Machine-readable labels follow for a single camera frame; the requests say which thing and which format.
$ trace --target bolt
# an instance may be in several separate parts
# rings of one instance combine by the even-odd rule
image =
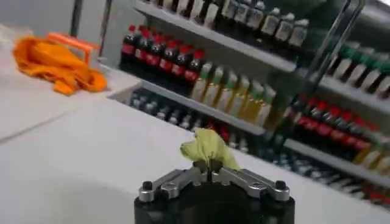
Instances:
[[[286,183],[284,181],[278,180],[275,183],[275,187],[277,190],[284,191],[287,189]]]
[[[142,183],[142,189],[145,191],[151,191],[153,189],[153,184],[151,181],[144,181]]]

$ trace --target orange cloth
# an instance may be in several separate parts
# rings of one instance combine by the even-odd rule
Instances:
[[[100,92],[107,87],[98,70],[90,69],[66,47],[49,40],[22,38],[13,55],[21,72],[54,82],[54,91],[64,95],[70,96],[78,89]]]

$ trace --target yellow rag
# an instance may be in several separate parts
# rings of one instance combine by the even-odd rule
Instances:
[[[182,155],[192,161],[204,160],[209,165],[210,159],[221,161],[224,167],[239,170],[236,159],[225,145],[222,138],[213,130],[197,129],[195,140],[183,143]]]
[[[21,72],[54,82],[54,91],[64,95],[70,96],[78,89],[99,92],[107,87],[98,70],[90,69],[65,46],[47,39],[22,38],[13,55]]]

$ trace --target metal shelf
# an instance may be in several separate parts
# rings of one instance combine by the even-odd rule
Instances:
[[[285,60],[277,55],[272,53],[262,51],[261,49],[249,46],[240,41],[234,40],[230,37],[224,36],[220,33],[215,32],[207,27],[200,26],[190,20],[187,20],[179,15],[169,13],[163,9],[157,8],[152,4],[147,4],[145,2],[136,1],[135,9],[138,11],[148,14],[150,16],[156,17],[160,20],[163,20],[167,23],[173,24],[175,26],[181,27],[185,30],[188,30],[192,33],[198,34],[202,37],[205,37],[209,40],[213,40],[221,45],[234,49],[238,52],[241,52],[245,55],[248,55],[252,58],[260,60],[266,64],[269,64],[275,68],[278,68],[285,72],[293,72],[296,68],[296,64]]]
[[[363,105],[371,107],[379,112],[390,114],[390,100],[380,100],[374,95],[365,93],[360,89],[356,89],[326,75],[322,78],[320,86],[338,93],[350,100],[362,103]]]
[[[252,133],[254,135],[261,135],[265,132],[265,130],[261,127],[258,127],[256,125],[253,125],[253,124],[248,123],[246,121],[243,121],[241,119],[233,117],[229,114],[226,114],[224,112],[216,110],[212,107],[209,107],[209,106],[202,104],[198,101],[195,101],[193,99],[187,98],[187,97],[179,95],[177,93],[174,93],[170,90],[167,90],[163,87],[155,85],[151,82],[143,80],[141,86],[143,88],[153,92],[153,93],[156,93],[158,95],[161,95],[163,97],[171,99],[171,100],[178,102],[186,107],[192,108],[194,110],[197,110],[197,111],[202,112],[204,114],[207,114],[209,116],[215,117],[220,121],[226,122],[226,123],[228,123],[236,128],[240,128],[240,129],[247,131],[249,133]]]
[[[346,160],[339,159],[335,156],[324,153],[318,149],[312,148],[308,145],[305,145],[301,142],[297,142],[292,139],[287,139],[285,142],[285,147],[299,152],[303,155],[309,156],[310,158],[321,161],[329,166],[342,170],[346,173],[352,174],[356,177],[363,178],[370,181],[371,183],[378,184],[384,187],[390,188],[390,178],[380,176],[376,173],[373,173],[363,167],[354,165]]]

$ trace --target white countertop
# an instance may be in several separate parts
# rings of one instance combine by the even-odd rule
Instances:
[[[188,168],[182,130],[110,99],[0,145],[0,223],[133,223],[144,180]],[[234,150],[239,164],[285,180],[296,224],[388,223],[390,214]]]
[[[106,78],[109,91],[67,97],[54,92],[53,83],[20,73],[10,53],[0,49],[0,142],[141,83],[117,70],[108,70]]]

